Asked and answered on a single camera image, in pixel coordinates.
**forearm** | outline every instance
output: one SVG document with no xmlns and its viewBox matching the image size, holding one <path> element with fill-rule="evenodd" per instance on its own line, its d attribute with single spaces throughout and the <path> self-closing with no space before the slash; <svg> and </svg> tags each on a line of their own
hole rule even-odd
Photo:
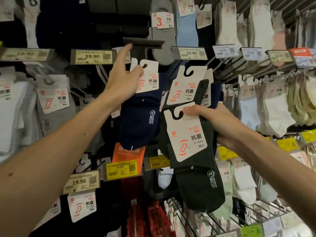
<svg viewBox="0 0 316 237">
<path fill-rule="evenodd" d="M 313 227 L 316 216 L 316 173 L 252 130 L 240 133 L 235 148 L 236 153 L 316 231 Z"/>
<path fill-rule="evenodd" d="M 29 235 L 118 102 L 105 91 L 57 131 L 0 166 L 0 213 L 6 216 L 0 222 L 3 236 Z"/>
</svg>

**orange tag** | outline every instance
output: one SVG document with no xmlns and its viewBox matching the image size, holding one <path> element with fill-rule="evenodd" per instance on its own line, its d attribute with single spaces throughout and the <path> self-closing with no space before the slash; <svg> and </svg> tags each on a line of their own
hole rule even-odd
<svg viewBox="0 0 316 237">
<path fill-rule="evenodd" d="M 142 165 L 145 154 L 145 147 L 138 148 L 136 150 L 125 150 L 120 143 L 115 144 L 112 163 L 137 160 L 138 175 L 142 173 Z"/>
<path fill-rule="evenodd" d="M 298 56 L 313 56 L 307 47 L 300 47 L 300 48 L 292 48 L 289 49 L 294 57 Z"/>
</svg>

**hand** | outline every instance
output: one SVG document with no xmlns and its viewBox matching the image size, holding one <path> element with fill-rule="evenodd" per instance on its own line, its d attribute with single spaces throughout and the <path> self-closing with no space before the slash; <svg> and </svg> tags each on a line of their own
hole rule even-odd
<svg viewBox="0 0 316 237">
<path fill-rule="evenodd" d="M 136 93 L 139 79 L 144 74 L 140 65 L 137 65 L 130 73 L 125 70 L 125 58 L 132 47 L 132 44 L 128 44 L 120 50 L 105 87 L 105 92 L 110 92 L 116 97 L 117 105 L 122 104 Z"/>
<path fill-rule="evenodd" d="M 216 109 L 194 105 L 184 107 L 183 112 L 189 116 L 201 115 L 209 120 L 219 133 L 217 142 L 234 152 L 236 152 L 236 145 L 239 143 L 241 134 L 252 131 L 221 103 L 217 105 Z"/>
</svg>

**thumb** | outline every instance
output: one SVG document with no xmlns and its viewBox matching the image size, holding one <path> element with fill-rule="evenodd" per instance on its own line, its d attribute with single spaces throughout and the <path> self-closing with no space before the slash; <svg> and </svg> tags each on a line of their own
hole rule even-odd
<svg viewBox="0 0 316 237">
<path fill-rule="evenodd" d="M 132 75 L 132 77 L 135 77 L 135 78 L 140 78 L 142 75 L 144 74 L 144 69 L 140 66 L 140 65 L 137 65 L 134 70 L 132 70 L 130 72 L 130 75 Z"/>
<path fill-rule="evenodd" d="M 200 115 L 209 120 L 214 110 L 200 105 L 193 105 L 184 107 L 182 111 L 188 116 Z"/>
</svg>

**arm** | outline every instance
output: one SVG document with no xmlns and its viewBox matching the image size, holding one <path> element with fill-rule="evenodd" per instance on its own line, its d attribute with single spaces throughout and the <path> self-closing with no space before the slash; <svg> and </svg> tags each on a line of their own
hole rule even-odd
<svg viewBox="0 0 316 237">
<path fill-rule="evenodd" d="M 237 153 L 252 166 L 316 231 L 316 173 L 283 149 L 241 123 L 222 104 L 214 109 L 195 105 L 183 108 L 187 115 L 202 115 L 219 132 L 218 143 Z"/>
<path fill-rule="evenodd" d="M 28 236 L 60 195 L 90 141 L 117 106 L 137 90 L 143 69 L 125 71 L 120 51 L 105 91 L 54 133 L 0 166 L 0 233 Z"/>
</svg>

